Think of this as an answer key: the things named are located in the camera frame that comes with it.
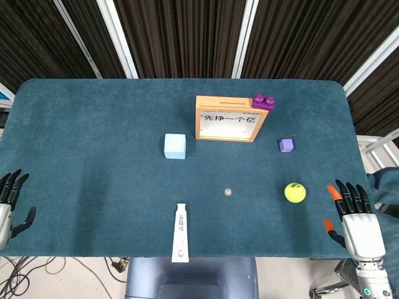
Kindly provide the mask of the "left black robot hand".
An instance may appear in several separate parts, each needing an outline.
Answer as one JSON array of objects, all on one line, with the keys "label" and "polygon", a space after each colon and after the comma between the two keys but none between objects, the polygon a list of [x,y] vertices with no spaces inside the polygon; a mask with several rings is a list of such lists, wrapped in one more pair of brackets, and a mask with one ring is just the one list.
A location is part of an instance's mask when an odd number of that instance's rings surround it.
[{"label": "left black robot hand", "polygon": [[12,217],[21,188],[29,178],[29,173],[20,176],[21,172],[22,169],[18,169],[1,178],[1,249],[7,246],[10,239],[30,228],[36,217],[36,208],[33,206],[22,224],[15,227],[12,225]]}]

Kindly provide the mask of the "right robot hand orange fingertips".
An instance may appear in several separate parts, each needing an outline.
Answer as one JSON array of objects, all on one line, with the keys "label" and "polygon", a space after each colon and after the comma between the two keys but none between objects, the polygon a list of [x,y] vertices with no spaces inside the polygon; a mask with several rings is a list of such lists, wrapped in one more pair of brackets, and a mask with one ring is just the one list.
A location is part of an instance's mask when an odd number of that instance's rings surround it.
[{"label": "right robot hand orange fingertips", "polygon": [[386,254],[380,224],[364,188],[335,181],[327,190],[342,223],[343,235],[337,233],[330,219],[324,220],[329,237],[347,250],[358,262],[377,262]]}]

